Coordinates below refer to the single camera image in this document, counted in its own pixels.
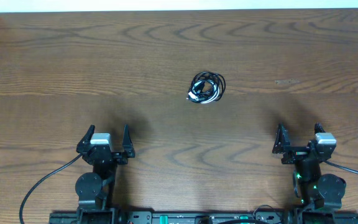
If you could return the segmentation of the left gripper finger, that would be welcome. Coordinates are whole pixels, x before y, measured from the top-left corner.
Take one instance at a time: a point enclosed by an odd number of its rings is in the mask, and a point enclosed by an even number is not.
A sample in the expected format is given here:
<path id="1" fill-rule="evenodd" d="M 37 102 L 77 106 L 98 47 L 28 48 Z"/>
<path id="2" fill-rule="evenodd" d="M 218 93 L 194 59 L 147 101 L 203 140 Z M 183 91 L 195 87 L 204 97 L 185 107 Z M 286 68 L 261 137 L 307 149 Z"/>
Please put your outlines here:
<path id="1" fill-rule="evenodd" d="M 95 125 L 91 125 L 86 134 L 81 138 L 81 140 L 79 141 L 79 143 L 77 144 L 76 148 L 77 149 L 87 149 L 88 146 L 91 144 L 91 138 L 94 134 L 94 129 L 95 129 Z"/>
<path id="2" fill-rule="evenodd" d="M 129 133 L 129 126 L 124 126 L 124 135 L 122 140 L 122 147 L 126 153 L 134 153 L 134 146 Z"/>

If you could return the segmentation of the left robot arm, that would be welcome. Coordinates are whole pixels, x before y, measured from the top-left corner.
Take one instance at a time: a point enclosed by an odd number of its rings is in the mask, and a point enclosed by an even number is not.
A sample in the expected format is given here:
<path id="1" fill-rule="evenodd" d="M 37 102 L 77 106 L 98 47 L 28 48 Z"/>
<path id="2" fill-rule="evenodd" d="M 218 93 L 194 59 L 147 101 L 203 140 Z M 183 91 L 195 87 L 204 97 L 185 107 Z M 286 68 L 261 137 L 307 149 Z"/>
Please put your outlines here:
<path id="1" fill-rule="evenodd" d="M 127 215 L 118 207 L 110 206 L 118 166 L 128 164 L 135 150 L 124 126 L 122 150 L 115 152 L 109 133 L 95 133 L 91 125 L 76 147 L 76 152 L 93 167 L 81 175 L 75 184 L 78 195 L 77 223 L 126 223 Z"/>

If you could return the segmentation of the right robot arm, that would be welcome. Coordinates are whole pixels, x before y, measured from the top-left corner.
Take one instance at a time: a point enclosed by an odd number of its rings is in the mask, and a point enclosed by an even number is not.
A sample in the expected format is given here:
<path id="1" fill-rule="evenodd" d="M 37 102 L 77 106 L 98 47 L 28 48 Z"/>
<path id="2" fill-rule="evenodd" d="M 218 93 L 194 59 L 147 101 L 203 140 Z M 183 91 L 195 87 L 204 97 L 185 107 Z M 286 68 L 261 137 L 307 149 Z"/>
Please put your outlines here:
<path id="1" fill-rule="evenodd" d="M 322 174 L 320 164 L 331 158 L 337 146 L 333 134 L 322 125 L 314 126 L 314 138 L 306 146 L 292 146 L 287 129 L 279 124 L 272 152 L 281 154 L 281 163 L 295 166 L 293 186 L 302 205 L 285 212 L 284 223 L 334 223 L 342 207 L 346 181 L 334 174 Z"/>

